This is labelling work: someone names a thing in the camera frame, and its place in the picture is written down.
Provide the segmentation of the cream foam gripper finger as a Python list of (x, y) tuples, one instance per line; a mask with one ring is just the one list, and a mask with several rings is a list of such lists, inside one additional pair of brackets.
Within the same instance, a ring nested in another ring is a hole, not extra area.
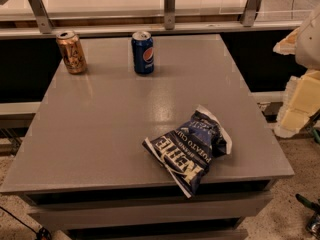
[(273, 51), (281, 55), (294, 55), (296, 53), (298, 32), (298, 28), (290, 32), (285, 38), (276, 43), (273, 47)]
[(291, 76), (277, 115), (274, 133), (291, 138), (320, 110), (320, 71), (308, 69), (301, 77)]

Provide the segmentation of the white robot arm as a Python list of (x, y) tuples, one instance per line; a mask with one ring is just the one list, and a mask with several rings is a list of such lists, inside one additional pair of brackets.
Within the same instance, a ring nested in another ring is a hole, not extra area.
[(301, 77), (290, 77), (277, 115), (275, 134), (291, 138), (320, 110), (320, 5), (273, 51), (294, 55), (296, 63), (307, 69)]

